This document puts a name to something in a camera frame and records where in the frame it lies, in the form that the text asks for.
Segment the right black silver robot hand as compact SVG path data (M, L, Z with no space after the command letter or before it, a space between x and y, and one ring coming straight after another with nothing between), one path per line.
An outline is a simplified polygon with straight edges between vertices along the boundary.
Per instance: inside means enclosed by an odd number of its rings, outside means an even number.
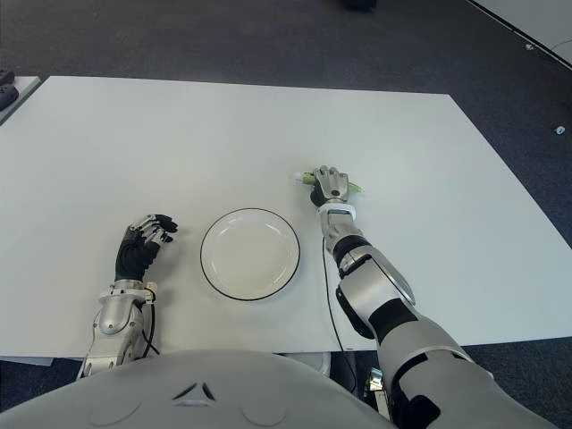
M347 203L349 199L349 177L336 167L322 165L313 171L314 185L310 200L320 207L326 203Z

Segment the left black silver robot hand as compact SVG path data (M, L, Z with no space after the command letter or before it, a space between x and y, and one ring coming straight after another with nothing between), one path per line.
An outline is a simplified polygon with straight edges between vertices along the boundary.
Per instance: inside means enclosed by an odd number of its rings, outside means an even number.
M115 259L114 280L142 282L165 243L173 241L178 224L164 214L148 214L130 224Z

